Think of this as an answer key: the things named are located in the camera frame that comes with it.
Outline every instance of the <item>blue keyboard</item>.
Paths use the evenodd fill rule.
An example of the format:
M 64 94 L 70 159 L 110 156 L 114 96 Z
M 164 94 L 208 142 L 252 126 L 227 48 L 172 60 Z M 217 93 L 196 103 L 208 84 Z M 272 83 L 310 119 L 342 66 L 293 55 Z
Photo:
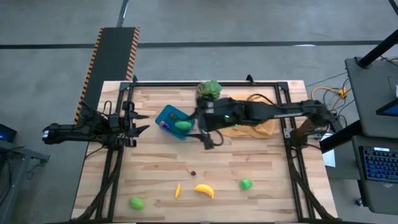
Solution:
M 369 180 L 398 183 L 398 152 L 381 147 L 361 146 L 364 170 Z

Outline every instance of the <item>yellow banana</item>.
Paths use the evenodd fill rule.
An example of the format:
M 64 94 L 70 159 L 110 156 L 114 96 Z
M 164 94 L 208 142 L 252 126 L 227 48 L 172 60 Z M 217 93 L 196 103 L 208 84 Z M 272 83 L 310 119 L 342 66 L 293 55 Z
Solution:
M 195 187 L 195 191 L 203 192 L 203 193 L 209 195 L 211 198 L 214 198 L 214 190 L 207 184 L 198 184 Z
M 175 189 L 175 198 L 178 198 L 180 196 L 180 192 L 181 192 L 181 184 L 177 185 L 177 188 Z

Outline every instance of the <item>wooden table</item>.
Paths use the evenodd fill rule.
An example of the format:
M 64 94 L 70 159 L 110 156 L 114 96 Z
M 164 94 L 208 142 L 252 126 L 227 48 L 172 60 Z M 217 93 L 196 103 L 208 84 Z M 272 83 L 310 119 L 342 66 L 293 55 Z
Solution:
M 293 102 L 307 99 L 303 81 L 288 83 Z M 104 82 L 99 111 L 103 110 L 106 100 L 116 105 L 119 84 Z M 253 93 L 275 100 L 271 87 L 224 87 L 221 96 Z M 113 221 L 297 221 L 280 123 L 277 122 L 275 133 L 269 139 L 225 137 L 224 145 L 206 151 L 197 139 L 178 140 L 155 124 L 155 118 L 167 104 L 187 114 L 192 113 L 194 99 L 195 89 L 192 87 L 134 88 L 136 112 L 150 116 L 136 121 L 137 126 L 150 124 L 150 128 L 137 138 L 137 147 L 124 150 Z M 303 118 L 296 121 L 300 125 Z M 99 147 L 98 143 L 90 143 L 87 153 Z M 321 152 L 309 147 L 303 151 L 303 156 L 312 192 L 328 212 L 336 216 Z M 79 216 L 98 193 L 105 157 L 104 149 L 85 161 L 72 218 Z M 187 170 L 194 170 L 197 175 L 192 177 Z M 253 187 L 241 190 L 241 179 L 251 179 Z M 174 198 L 177 184 L 182 185 L 179 199 Z M 215 198 L 195 192 L 196 184 L 212 186 Z M 142 198 L 145 208 L 131 209 L 131 197 Z M 306 214 L 302 192 L 300 198 Z M 108 202 L 109 196 L 104 211 L 108 209 Z

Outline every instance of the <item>black post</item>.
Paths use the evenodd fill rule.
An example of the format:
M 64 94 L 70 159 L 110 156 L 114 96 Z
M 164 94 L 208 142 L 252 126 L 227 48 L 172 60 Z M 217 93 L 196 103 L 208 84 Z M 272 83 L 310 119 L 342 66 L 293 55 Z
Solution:
M 386 51 L 388 51 L 392 46 L 398 42 L 398 29 L 395 30 L 390 36 L 383 40 L 379 45 L 377 45 L 373 50 L 371 50 L 365 57 L 358 61 L 358 66 L 361 68 L 366 68 L 378 57 L 382 56 Z

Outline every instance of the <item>yellow and black striped board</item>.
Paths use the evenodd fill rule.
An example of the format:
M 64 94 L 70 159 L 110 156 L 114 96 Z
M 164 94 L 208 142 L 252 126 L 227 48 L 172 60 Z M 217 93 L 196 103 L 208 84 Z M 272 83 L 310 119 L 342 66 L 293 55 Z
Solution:
M 97 109 L 104 81 L 132 80 L 138 36 L 138 27 L 99 30 L 73 124 L 78 124 L 81 100 Z

